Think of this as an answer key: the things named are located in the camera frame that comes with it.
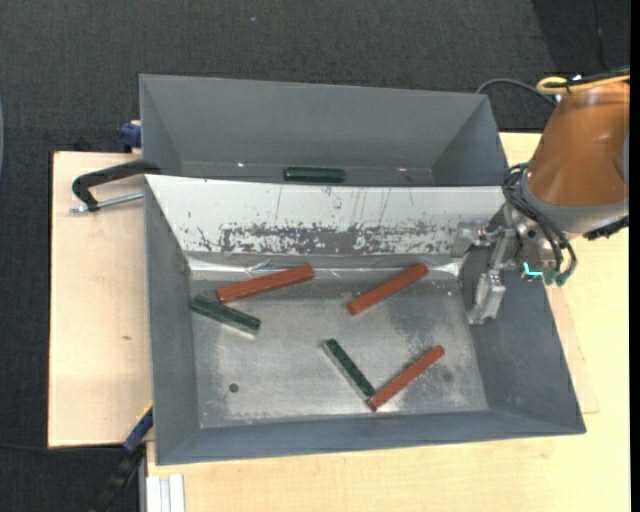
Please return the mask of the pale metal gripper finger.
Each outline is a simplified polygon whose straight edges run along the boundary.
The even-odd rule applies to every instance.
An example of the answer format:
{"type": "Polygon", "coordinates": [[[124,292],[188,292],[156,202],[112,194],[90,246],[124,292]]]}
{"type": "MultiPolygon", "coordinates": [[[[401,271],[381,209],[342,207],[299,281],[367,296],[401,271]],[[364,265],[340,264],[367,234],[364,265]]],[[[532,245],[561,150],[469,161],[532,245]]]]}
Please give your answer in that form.
{"type": "Polygon", "coordinates": [[[466,313],[471,325],[483,324],[486,320],[494,320],[499,312],[506,287],[498,274],[483,273],[477,284],[474,302],[466,313]]]}
{"type": "Polygon", "coordinates": [[[493,243],[487,225],[478,222],[461,222],[450,246],[452,258],[462,258],[476,247],[489,247],[493,243]]]}

